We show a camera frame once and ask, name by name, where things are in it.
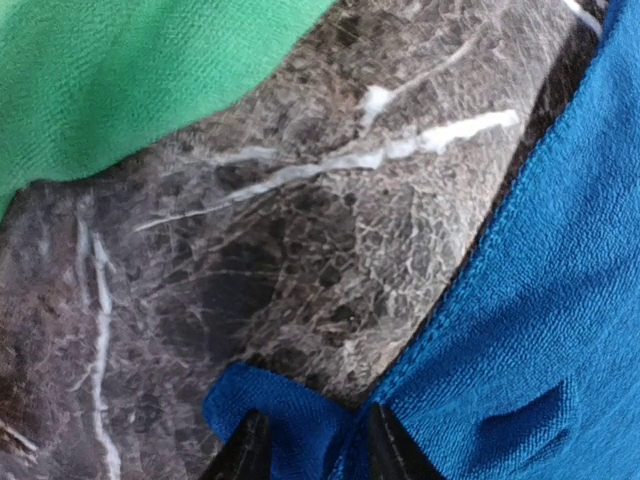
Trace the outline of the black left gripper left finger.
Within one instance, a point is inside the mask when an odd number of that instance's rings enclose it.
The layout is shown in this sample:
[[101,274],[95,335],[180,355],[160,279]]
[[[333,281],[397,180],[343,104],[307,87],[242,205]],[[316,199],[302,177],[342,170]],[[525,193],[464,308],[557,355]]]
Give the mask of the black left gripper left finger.
[[220,452],[200,476],[201,480],[269,480],[272,442],[268,417],[250,410]]

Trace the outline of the royal blue towel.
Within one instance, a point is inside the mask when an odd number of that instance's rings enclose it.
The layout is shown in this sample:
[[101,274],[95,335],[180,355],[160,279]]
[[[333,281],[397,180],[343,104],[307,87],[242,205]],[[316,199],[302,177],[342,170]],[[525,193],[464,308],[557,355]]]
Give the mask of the royal blue towel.
[[270,423],[270,479],[371,479],[374,403],[443,479],[639,475],[639,5],[597,55],[432,319],[354,412],[230,366],[203,413]]

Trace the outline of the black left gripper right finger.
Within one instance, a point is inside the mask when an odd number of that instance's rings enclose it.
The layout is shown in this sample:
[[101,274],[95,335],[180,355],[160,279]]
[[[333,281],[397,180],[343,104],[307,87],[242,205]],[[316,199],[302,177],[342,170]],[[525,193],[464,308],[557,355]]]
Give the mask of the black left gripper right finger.
[[374,480],[442,480],[394,412],[374,403],[367,427],[369,476]]

